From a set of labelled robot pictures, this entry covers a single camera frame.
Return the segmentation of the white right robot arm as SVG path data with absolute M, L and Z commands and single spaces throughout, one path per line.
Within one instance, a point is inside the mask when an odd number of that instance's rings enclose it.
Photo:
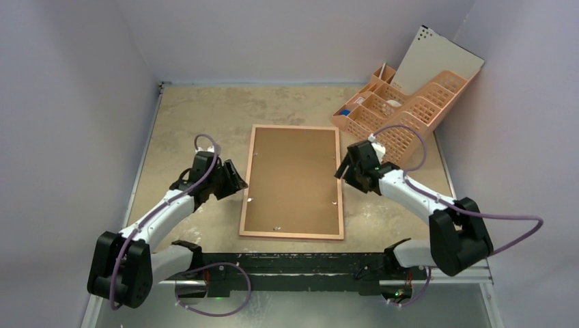
M 399 241 L 384 250 L 383 268 L 393 278 L 410 267 L 436 267 L 456 276 L 490 256 L 494 246 L 480 216 L 477 203 L 468 198 L 455 200 L 433 192 L 411 179 L 398 165 L 382 162 L 384 148 L 370 141 L 348 146 L 335 177 L 363 192 L 373 192 L 397 202 L 422 219 L 429 238 Z

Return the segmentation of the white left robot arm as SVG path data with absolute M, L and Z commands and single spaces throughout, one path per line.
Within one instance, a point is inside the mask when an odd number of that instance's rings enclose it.
M 201 246 L 174 241 L 155 248 L 181 221 L 213 195 L 221 200 L 248 187 L 232 161 L 212 150 L 198 151 L 191 167 L 173 182 L 162 200 L 142 218 L 119 232 L 103 232 L 96 241 L 87 279 L 91 295 L 109 301 L 113 310 L 142 305 L 152 287 L 182 274 L 196 279 L 209 269 Z

